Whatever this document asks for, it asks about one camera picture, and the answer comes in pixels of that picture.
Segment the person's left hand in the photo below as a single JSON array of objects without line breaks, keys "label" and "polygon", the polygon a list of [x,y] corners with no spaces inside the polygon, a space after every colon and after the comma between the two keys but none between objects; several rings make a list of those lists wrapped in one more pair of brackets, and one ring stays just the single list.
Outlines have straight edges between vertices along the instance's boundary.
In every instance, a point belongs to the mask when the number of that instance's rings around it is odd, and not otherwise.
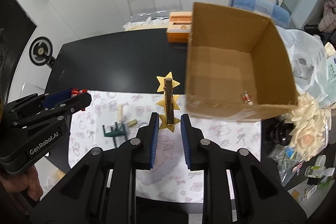
[{"label": "person's left hand", "polygon": [[38,171],[34,165],[18,176],[1,173],[1,183],[7,193],[19,193],[26,190],[34,201],[38,201],[43,195]]}]

